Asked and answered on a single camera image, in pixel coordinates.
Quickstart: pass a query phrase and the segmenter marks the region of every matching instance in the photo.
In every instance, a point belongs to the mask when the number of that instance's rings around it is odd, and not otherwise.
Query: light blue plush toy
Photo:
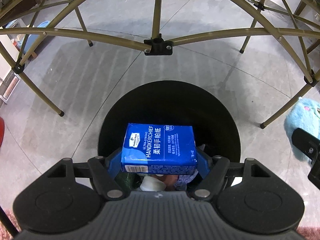
[[[291,136],[295,129],[301,128],[320,139],[320,104],[308,98],[299,98],[284,120],[284,129],[291,143],[293,154],[301,161],[311,160],[292,145]]]

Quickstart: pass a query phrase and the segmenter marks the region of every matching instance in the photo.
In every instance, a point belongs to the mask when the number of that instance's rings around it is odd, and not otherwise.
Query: black plastic joint
[[[144,40],[144,44],[151,46],[151,50],[145,50],[144,55],[146,56],[170,56],[172,55],[172,41],[164,41],[161,33],[159,36],[152,40]]]
[[[257,7],[258,9],[260,9],[261,11],[264,11],[264,5],[262,4],[262,3],[258,3],[258,5],[256,5],[256,4],[253,4],[255,7]]]
[[[312,87],[315,87],[316,84],[318,84],[319,81],[315,79],[315,72],[313,71],[313,69],[311,69],[310,76],[312,77],[312,83],[309,83],[308,79],[305,76],[303,77],[303,79],[308,85],[310,85]]]
[[[21,58],[19,58],[16,62],[16,65],[12,68],[12,71],[15,72],[16,74],[20,74],[24,71],[24,68],[26,66],[26,64],[23,64],[22,66],[20,66],[20,60]]]

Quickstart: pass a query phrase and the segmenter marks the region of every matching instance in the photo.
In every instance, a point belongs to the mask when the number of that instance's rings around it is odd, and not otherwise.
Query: white object in bin
[[[164,182],[151,176],[145,176],[140,185],[142,191],[163,191],[165,188]]]

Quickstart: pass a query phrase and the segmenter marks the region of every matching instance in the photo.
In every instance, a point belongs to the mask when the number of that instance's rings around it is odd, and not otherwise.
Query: white logo label
[[[137,148],[140,142],[140,134],[139,133],[131,133],[129,139],[129,147]]]

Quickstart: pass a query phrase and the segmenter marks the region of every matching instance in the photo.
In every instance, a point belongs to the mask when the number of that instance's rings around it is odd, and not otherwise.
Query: barcode
[[[125,165],[125,170],[127,172],[148,172],[148,166],[142,165]]]

